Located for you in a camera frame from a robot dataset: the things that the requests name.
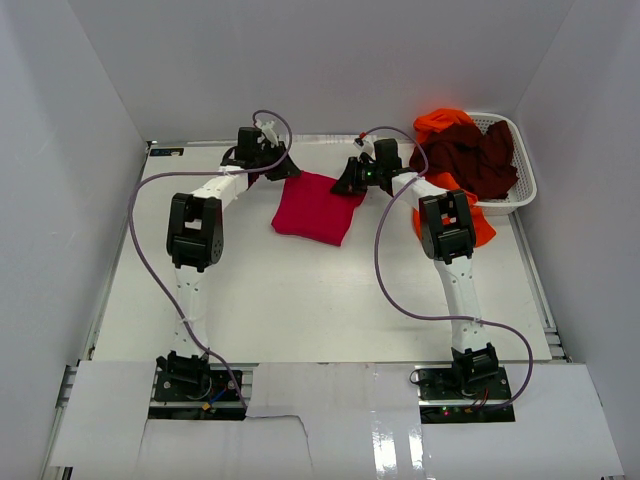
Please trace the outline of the magenta t shirt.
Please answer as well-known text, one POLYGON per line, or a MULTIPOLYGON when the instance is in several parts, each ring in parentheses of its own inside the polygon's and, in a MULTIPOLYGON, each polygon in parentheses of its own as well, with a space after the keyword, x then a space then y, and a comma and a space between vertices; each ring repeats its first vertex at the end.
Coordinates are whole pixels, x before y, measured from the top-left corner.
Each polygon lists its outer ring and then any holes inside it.
POLYGON ((340 247, 365 196, 334 194, 335 182, 309 172, 286 179, 271 221, 275 232, 340 247))

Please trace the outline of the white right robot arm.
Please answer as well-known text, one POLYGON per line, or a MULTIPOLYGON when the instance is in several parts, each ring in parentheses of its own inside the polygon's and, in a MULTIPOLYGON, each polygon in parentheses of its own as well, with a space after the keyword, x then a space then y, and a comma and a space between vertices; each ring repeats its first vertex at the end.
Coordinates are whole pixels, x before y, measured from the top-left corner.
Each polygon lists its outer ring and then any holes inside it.
POLYGON ((451 384, 461 397, 472 399, 498 374, 496 350, 480 322, 474 286, 472 254, 476 233, 468 200, 460 189, 447 190, 404 168, 394 139, 373 143, 354 140, 357 156, 331 188, 333 194, 355 196, 378 187, 417 210, 422 249, 438 271, 451 323, 451 384))

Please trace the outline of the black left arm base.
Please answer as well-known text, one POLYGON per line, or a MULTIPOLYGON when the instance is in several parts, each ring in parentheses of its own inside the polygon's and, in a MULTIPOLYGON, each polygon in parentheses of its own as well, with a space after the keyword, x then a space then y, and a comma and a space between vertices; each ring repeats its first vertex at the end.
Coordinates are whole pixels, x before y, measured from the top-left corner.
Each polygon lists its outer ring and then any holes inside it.
POLYGON ((242 421, 245 408, 229 372, 210 369, 194 381, 158 370, 148 418, 176 421, 242 421))

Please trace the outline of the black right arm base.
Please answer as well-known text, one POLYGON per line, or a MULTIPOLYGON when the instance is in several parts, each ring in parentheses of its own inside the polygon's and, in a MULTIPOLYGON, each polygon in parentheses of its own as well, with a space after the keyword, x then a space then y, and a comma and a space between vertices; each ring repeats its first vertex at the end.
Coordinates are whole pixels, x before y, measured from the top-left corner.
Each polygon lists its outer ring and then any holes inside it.
POLYGON ((420 368, 409 375, 417 387, 423 425, 513 423, 511 389, 504 367, 491 378, 462 386, 451 368, 420 368))

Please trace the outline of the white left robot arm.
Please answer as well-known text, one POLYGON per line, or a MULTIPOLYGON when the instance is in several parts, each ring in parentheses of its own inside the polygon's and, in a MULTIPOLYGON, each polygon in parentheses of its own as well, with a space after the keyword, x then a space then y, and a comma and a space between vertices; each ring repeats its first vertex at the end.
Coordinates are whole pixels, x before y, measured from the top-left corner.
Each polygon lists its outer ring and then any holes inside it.
POLYGON ((238 130, 237 143, 223 154, 221 165, 201 187, 177 193, 170 203, 167 253, 176 278, 176 303, 181 326, 175 346, 181 355, 191 347, 211 359, 206 332, 207 271, 224 249, 224 210, 264 175, 270 181, 298 177, 290 157, 290 141, 276 133, 273 121, 257 120, 238 130))

